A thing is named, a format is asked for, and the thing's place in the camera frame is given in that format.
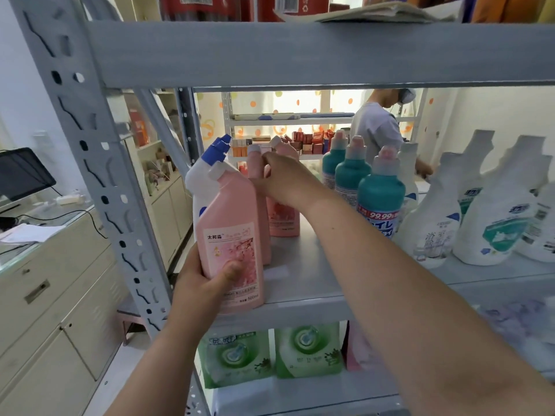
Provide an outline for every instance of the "right hand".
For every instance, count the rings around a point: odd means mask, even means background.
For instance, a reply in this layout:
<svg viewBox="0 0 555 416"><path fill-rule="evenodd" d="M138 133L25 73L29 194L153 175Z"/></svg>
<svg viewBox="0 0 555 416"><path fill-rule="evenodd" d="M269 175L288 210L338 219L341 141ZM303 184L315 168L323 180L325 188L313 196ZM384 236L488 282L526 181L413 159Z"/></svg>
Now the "right hand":
<svg viewBox="0 0 555 416"><path fill-rule="evenodd" d="M264 153L262 157L270 165L271 173L267 178L251 179L257 192L300 212L331 193L306 166L292 157L274 152Z"/></svg>

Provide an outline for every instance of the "white t-shirt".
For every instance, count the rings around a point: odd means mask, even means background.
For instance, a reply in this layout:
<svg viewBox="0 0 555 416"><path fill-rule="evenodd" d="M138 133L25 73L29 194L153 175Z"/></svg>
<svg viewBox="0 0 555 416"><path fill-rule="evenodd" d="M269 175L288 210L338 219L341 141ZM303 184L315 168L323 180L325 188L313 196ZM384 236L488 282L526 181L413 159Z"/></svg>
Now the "white t-shirt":
<svg viewBox="0 0 555 416"><path fill-rule="evenodd" d="M376 102L367 102L352 118L351 137L362 136L366 145L366 162L372 165L374 157L384 146L403 145L403 137L395 117Z"/></svg>

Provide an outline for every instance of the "hand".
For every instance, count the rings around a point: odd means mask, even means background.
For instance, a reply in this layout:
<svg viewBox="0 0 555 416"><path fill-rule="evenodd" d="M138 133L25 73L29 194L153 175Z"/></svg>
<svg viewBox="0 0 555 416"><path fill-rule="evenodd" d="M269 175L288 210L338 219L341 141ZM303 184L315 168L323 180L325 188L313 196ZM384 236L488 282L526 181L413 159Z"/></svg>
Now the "hand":
<svg viewBox="0 0 555 416"><path fill-rule="evenodd" d="M229 261L212 280L203 276L195 243L179 272L166 327L200 342L218 315L224 295L244 270L240 261Z"/></svg>
<svg viewBox="0 0 555 416"><path fill-rule="evenodd" d="M264 153L262 157L270 165L271 173L267 178L251 179L261 194L303 213L315 200L331 193L306 166L292 157L274 152Z"/></svg>
<svg viewBox="0 0 555 416"><path fill-rule="evenodd" d="M429 166L426 162L421 161L420 159L416 159L416 173L422 177L422 179L426 179L428 176L434 173L434 168Z"/></svg>

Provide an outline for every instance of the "stool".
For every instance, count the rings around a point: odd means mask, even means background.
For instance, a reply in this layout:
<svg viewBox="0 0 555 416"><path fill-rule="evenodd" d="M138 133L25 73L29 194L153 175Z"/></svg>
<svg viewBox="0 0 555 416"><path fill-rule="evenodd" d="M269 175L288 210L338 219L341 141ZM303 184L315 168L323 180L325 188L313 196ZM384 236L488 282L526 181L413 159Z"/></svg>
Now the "stool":
<svg viewBox="0 0 555 416"><path fill-rule="evenodd" d="M140 316L139 309L137 309L137 306L135 305L135 301L133 300L131 294L127 295L123 302L119 304L117 314L118 319L121 322L121 327L123 329L123 345L127 346L127 330L129 330L131 323L140 324L145 328L147 325Z"/></svg>

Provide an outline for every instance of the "teal bottle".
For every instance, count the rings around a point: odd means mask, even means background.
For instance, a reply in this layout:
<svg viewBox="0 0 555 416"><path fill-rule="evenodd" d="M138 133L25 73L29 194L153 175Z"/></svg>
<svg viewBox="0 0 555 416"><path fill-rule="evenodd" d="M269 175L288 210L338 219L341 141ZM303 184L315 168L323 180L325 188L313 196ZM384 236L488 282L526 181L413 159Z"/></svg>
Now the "teal bottle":
<svg viewBox="0 0 555 416"><path fill-rule="evenodd" d="M358 183L372 171L366 163L366 146L362 136L354 136L345 152L345 160L335 169L335 190L356 209Z"/></svg>
<svg viewBox="0 0 555 416"><path fill-rule="evenodd" d="M399 159L394 146L384 146L372 163L372 174L358 185L357 211L385 237L395 233L405 184L397 179Z"/></svg>
<svg viewBox="0 0 555 416"><path fill-rule="evenodd" d="M347 135L343 130L338 130L331 139L331 149L322 158L322 184L335 189L335 169L337 165L345 160L345 149L347 149Z"/></svg>

